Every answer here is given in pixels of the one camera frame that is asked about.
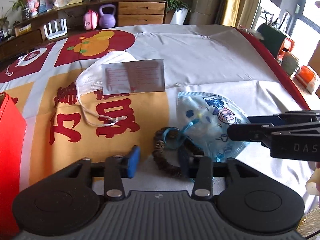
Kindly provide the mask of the person right hand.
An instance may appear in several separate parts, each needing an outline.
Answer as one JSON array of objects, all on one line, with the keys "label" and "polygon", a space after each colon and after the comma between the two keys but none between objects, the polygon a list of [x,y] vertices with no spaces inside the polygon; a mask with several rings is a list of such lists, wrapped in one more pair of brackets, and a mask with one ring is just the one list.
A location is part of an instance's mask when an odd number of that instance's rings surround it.
[{"label": "person right hand", "polygon": [[306,191],[310,195],[319,196],[320,194],[320,168],[319,162],[316,162],[316,169],[310,179],[306,182]]}]

